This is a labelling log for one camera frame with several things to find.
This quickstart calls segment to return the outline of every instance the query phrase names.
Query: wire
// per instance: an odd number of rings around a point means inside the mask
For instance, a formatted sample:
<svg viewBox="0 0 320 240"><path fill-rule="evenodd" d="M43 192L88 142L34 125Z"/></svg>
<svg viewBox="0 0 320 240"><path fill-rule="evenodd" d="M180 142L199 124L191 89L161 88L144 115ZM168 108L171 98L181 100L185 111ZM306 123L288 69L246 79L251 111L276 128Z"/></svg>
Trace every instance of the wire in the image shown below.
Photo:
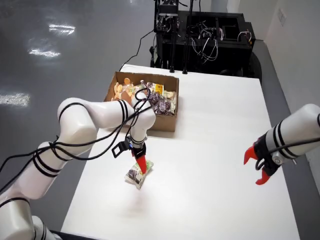
<svg viewBox="0 0 320 240"><path fill-rule="evenodd" d="M296 142L293 142L293 143L285 144L285 145L276 147L274 149L271 149L269 151L269 154L277 152L277 151L279 151L281 149L286 149L286 148L290 148L290 147L296 147L296 146L305 145L305 144L312 144L312 143L316 143L316 142L320 142L320 137L316 137L316 138L311 138L311 139L307 139L307 140L301 140L301 141L296 141Z"/></svg>
<svg viewBox="0 0 320 240"><path fill-rule="evenodd" d="M208 37L208 39L206 40L206 42L205 42L205 44L204 44L204 46L203 46L202 52L204 52L204 50L205 50L205 47L206 47L206 45L207 45L207 42L209 41L209 39L210 39L210 37Z"/></svg>
<svg viewBox="0 0 320 240"><path fill-rule="evenodd" d="M237 37L237 41L238 42L239 42L239 37L240 37L241 34L245 34L245 35L250 34L249 42L251 41L251 37L252 37L251 32L249 32L249 31L241 31L239 33L238 37Z"/></svg>
<svg viewBox="0 0 320 240"><path fill-rule="evenodd" d="M142 91L145 91L147 90L147 97L146 98L138 98L138 93L139 92L142 92ZM42 154L43 152L51 149L53 154L60 160L63 160L63 161L69 161L70 159L66 159L64 157L61 157L60 155L58 155L57 153L57 149L60 150L61 152L63 152L64 154L66 154L67 156L71 157L71 158L74 158L76 160L81 160L81 161L88 161L88 160L93 160L93 159L96 159L96 158L99 158L100 156L102 156L103 154L105 154L111 147L112 145L114 144L114 142L116 141L122 127L131 119L134 119L135 117L137 117L140 113L143 113L149 109L152 108L152 106L149 106L149 107L146 107L145 109L141 110L142 107L146 104L146 102L149 100L150 98L150 89L149 88L142 88L140 90L138 90L136 93L135 93L135 98L138 100L137 103L134 105L134 109L137 107L137 105L141 102L143 102L143 104L141 104L141 106L139 106L133 114L131 114L130 116L128 116L123 122L122 124L120 124L119 126L117 126L110 134L108 134L107 136L104 136L104 137L101 137L99 139L96 139L96 140L93 140L93 141L89 141L89 142L85 142L85 143L78 143L78 144L71 144L71 143L64 143L64 142L58 142L58 141L54 141L54 142L50 142L49 143L49 146L45 146L45 147L41 147L41 148L38 148L32 152L29 152L29 153L26 153L26 154L17 154L17 155L12 155L12 156L9 156L7 159L5 159L5 161L3 162L3 164L1 165L0 167L0 172L4 169L4 166L6 165L6 163L10 160L10 159L13 159L13 158L22 158L22 157L27 157L27 156L32 156L32 158L30 160L28 160L28 162L23 166L23 168L18 172L18 174L16 174L13 178L11 178L1 189L0 189L0 193L3 192L14 180L16 180L20 174L27 168L27 166L31 163L31 161L33 161L35 159L35 157L39 154ZM129 134L129 131L131 129L132 126L129 127L129 130L128 132L126 133L125 137L128 136ZM67 146L67 147L82 147L82 146L87 146L87 145L92 145L94 143L97 143L97 142L100 142L104 139L107 139L108 137L112 136L115 132L117 131L116 135L114 136L113 140L111 141L110 145L104 150L102 151L101 153L99 153L98 155L96 156L92 156L92 157L79 157L79 156L76 156L76 155L73 155L72 153L68 152L67 150L63 149L62 147L58 146L58 145L61 145L61 146Z"/></svg>
<svg viewBox="0 0 320 240"><path fill-rule="evenodd" d="M154 38L153 38L153 49L155 49L155 40L156 40L156 36L157 34L154 35Z"/></svg>
<svg viewBox="0 0 320 240"><path fill-rule="evenodd" d="M181 4L182 6L188 7L188 5L183 4L182 2L179 1L179 4Z"/></svg>
<svg viewBox="0 0 320 240"><path fill-rule="evenodd" d="M152 33L154 30L148 32L146 35L144 35L143 37L140 38L140 43L139 43L139 48L138 48L138 51L136 52L135 55L133 55L132 57L130 57L124 64L122 64L122 66L120 67L119 69L119 72L121 71L121 69L124 67L125 64L127 64L131 59L133 59L134 57L138 56L138 53L139 53L139 50L140 50L140 47L141 47L141 41L142 39L144 39L146 36L148 36L150 33Z"/></svg>
<svg viewBox="0 0 320 240"><path fill-rule="evenodd" d="M215 57L211 59L211 55L212 55L212 53L214 52L215 48L216 48ZM217 43L217 40L214 40L214 47L213 47L213 49L212 49L212 51L211 51L211 53L210 53L210 56L206 58L206 60L204 61L203 64L205 64L207 61L211 61L211 62L212 62L212 61L216 60L217 57L218 57L218 43Z"/></svg>

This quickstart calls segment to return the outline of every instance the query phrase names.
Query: electronic equipment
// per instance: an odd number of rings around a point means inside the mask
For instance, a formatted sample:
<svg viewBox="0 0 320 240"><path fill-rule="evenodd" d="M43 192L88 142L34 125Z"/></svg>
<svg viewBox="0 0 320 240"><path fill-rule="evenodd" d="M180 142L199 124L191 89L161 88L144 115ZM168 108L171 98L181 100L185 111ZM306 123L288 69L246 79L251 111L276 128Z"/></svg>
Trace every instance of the electronic equipment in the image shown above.
<svg viewBox="0 0 320 240"><path fill-rule="evenodd" d="M178 11L176 36L172 26L170 18L160 16L160 21L155 22L160 58L156 67L183 73L249 74L256 37L243 14Z"/></svg>

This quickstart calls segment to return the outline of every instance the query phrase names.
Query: cardboard box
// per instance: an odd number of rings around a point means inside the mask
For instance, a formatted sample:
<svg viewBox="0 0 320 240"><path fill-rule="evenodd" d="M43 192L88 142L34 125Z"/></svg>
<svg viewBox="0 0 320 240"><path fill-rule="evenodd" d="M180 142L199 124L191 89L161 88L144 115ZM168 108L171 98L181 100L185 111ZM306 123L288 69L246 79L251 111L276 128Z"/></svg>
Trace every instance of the cardboard box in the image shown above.
<svg viewBox="0 0 320 240"><path fill-rule="evenodd" d="M178 101L179 101L179 78L173 76L165 76L158 74L148 74L148 73L132 73L132 72L115 72L110 83L108 93L105 96L104 101L111 101L111 98L115 97L114 87L118 82L119 84L124 84L124 79L129 78L134 85L141 84L140 81L144 80L145 83L152 82L155 84L164 85L164 89L170 92L176 92L176 107L173 116L167 115L156 115L155 123L150 128L150 130L158 130L165 132L174 132L176 129L176 120L178 112Z"/></svg>

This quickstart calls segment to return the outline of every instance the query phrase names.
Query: black stripe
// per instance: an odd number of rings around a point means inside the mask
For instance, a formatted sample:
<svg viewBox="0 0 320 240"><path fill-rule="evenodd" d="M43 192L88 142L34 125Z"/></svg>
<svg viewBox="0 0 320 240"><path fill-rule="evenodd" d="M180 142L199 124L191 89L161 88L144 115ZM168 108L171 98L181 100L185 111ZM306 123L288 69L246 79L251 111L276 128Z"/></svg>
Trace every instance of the black stripe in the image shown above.
<svg viewBox="0 0 320 240"><path fill-rule="evenodd" d="M58 174L50 174L50 173L47 173L46 171L44 171L44 170L38 165L35 157L33 158L32 161L33 161L33 164L35 165L36 169L38 169L38 171L39 171L40 173L42 173L43 175L45 175L45 176L47 176L47 177L49 177L49 178L55 178L56 176L58 176Z"/></svg>
<svg viewBox="0 0 320 240"><path fill-rule="evenodd" d="M60 173L61 169L54 169L54 168L48 166L47 164L45 164L45 162L42 161L42 159L41 159L41 157L40 157L40 155L39 155L38 152L36 152L35 156L36 156L36 158L38 159L39 164L42 165L42 167L44 167L45 169L47 169L47 170L50 171L50 172Z"/></svg>
<svg viewBox="0 0 320 240"><path fill-rule="evenodd" d="M44 225L44 239L43 240L46 240L47 239L47 227L45 224L43 224L43 225Z"/></svg>
<svg viewBox="0 0 320 240"><path fill-rule="evenodd" d="M125 121L125 110L124 110L124 106L122 106L122 102L117 100L120 103L121 106L121 110L122 110L122 122L123 123Z"/></svg>
<svg viewBox="0 0 320 240"><path fill-rule="evenodd" d="M125 102L125 100L120 100L121 102L123 102L124 108L125 108L125 119L128 118L128 108L127 108L127 104Z"/></svg>
<svg viewBox="0 0 320 240"><path fill-rule="evenodd" d="M133 137L131 136L131 140L134 144L142 144L144 142L144 140L142 141L137 141L137 140L134 140Z"/></svg>
<svg viewBox="0 0 320 240"><path fill-rule="evenodd" d="M61 111L60 114L59 114L59 123L60 123L60 119L61 119L61 116L62 116L62 114L64 113L64 111L65 111L67 108L69 108L69 107L71 107L71 106L74 106L74 105L80 105L80 106L83 106L83 107L86 109L86 107L85 107L83 104L81 104L80 102L72 102L72 103L68 104L67 106L65 106L65 107L62 109L62 111Z"/></svg>
<svg viewBox="0 0 320 240"><path fill-rule="evenodd" d="M275 144L275 147L276 147L276 148L280 147L280 145L279 145L279 143L278 143L278 141L277 141L277 137L276 137L276 128L277 128L278 126L279 126L279 124L276 125L276 126L274 127L274 129L273 129L273 140L274 140L274 144ZM287 158L287 159L292 159L291 157L287 156L287 155L282 151L282 149L279 150L279 153L280 153L282 156L284 156L285 158Z"/></svg>
<svg viewBox="0 0 320 240"><path fill-rule="evenodd" d="M28 201L26 198L24 198L24 197L13 197L13 198L10 198L10 199L4 201L3 203L1 203L1 204L0 204L0 208L3 207L4 205L8 204L8 203L11 203L11 202L13 202L13 201L18 201L18 200L25 201L25 202L27 202L27 203L30 205L29 201Z"/></svg>
<svg viewBox="0 0 320 240"><path fill-rule="evenodd" d="M36 240L36 238L37 238L37 230L34 229L34 238L33 238L33 240Z"/></svg>
<svg viewBox="0 0 320 240"><path fill-rule="evenodd" d="M41 240L44 240L45 239L45 229L46 229L46 226L44 224L44 222L41 220L42 222L42 225L43 225L43 231L42 231L42 237L41 237Z"/></svg>
<svg viewBox="0 0 320 240"><path fill-rule="evenodd" d="M282 124L282 121L278 125L278 136L279 136L279 139L280 139L282 146L284 146L286 144L285 144L285 141L284 141L282 134L281 134L281 124ZM299 157L298 155L295 155L292 151L290 151L287 147L284 148L284 150L287 151L288 154L290 154L291 156L293 156L295 158Z"/></svg>

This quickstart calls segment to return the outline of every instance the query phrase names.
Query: white wall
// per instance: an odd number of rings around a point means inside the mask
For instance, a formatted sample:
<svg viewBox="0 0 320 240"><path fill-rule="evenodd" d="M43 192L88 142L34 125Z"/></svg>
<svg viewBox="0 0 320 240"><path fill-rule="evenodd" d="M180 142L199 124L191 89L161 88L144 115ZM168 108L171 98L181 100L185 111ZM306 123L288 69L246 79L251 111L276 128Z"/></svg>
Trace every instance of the white wall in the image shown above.
<svg viewBox="0 0 320 240"><path fill-rule="evenodd" d="M201 0L201 12L211 12L211 1L212 0ZM180 3L187 5L188 7L182 6L179 4L179 10L189 11L190 0L179 0ZM193 12L199 12L199 0L193 1Z"/></svg>
<svg viewBox="0 0 320 240"><path fill-rule="evenodd" d="M228 13L237 13L240 5L240 0L228 0L226 9Z"/></svg>
<svg viewBox="0 0 320 240"><path fill-rule="evenodd" d="M278 0L228 0L228 13L243 13L256 39L265 40Z"/></svg>
<svg viewBox="0 0 320 240"><path fill-rule="evenodd" d="M279 8L286 15L284 26ZM279 0L265 42L291 112L308 103L320 106L319 41L320 1ZM320 148L306 156L320 191Z"/></svg>

